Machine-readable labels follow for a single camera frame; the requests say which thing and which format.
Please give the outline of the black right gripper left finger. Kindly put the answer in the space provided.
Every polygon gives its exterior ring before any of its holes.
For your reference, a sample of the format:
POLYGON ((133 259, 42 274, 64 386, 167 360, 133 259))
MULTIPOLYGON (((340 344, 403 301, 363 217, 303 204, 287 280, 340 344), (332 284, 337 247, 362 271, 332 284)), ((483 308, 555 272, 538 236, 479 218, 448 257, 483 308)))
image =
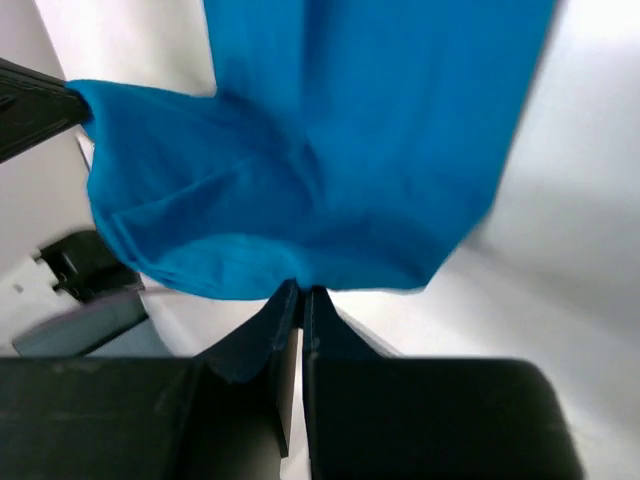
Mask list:
POLYGON ((289 454, 298 287, 196 354, 126 291, 49 316, 1 360, 5 479, 276 479, 289 454))

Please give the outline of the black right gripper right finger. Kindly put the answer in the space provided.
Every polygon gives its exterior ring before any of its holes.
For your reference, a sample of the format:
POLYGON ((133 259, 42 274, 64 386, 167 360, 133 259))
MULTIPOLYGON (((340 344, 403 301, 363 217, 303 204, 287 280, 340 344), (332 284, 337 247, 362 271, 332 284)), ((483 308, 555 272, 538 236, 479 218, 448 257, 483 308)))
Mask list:
POLYGON ((385 356, 328 293, 304 307, 303 401, 315 479, 580 479, 556 393, 513 358, 385 356))

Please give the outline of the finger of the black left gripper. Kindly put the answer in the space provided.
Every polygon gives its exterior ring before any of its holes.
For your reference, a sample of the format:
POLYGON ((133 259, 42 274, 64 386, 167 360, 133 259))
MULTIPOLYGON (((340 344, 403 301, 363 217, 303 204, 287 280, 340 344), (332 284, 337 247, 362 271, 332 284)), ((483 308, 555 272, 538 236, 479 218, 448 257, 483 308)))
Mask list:
POLYGON ((2 162, 91 118, 86 101, 61 79, 2 59, 0 83, 2 162))

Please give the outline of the blue t shirt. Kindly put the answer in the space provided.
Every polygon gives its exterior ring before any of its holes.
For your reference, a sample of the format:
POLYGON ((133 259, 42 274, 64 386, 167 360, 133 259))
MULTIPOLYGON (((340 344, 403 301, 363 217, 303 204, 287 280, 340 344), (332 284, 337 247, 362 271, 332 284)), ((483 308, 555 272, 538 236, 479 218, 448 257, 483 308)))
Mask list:
POLYGON ((208 1, 212 96, 71 83, 125 265, 222 300, 425 286, 489 210, 551 1, 208 1))

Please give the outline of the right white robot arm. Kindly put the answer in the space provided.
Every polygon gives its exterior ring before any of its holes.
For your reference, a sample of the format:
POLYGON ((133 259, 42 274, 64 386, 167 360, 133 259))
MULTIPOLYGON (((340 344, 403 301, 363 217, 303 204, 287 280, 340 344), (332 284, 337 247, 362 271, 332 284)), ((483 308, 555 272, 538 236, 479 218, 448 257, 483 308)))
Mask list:
POLYGON ((517 359, 406 358, 287 282, 234 322, 146 287, 92 230, 1 278, 5 479, 580 479, 556 393, 517 359))

